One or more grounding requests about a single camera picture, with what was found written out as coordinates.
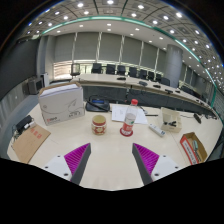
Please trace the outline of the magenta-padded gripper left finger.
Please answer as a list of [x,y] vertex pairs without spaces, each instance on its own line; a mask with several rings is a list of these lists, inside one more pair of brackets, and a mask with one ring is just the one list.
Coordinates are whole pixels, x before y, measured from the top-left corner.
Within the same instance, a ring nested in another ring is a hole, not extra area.
[[55,156],[43,167],[43,169],[79,185],[90,154],[91,144],[87,143],[72,150],[66,155]]

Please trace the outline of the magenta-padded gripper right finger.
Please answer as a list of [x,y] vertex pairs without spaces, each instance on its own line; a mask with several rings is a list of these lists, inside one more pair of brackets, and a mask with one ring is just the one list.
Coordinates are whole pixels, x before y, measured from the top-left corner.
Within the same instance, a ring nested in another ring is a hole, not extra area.
[[144,185],[148,185],[182,169],[169,156],[158,155],[137,143],[134,143],[132,146],[132,154]]

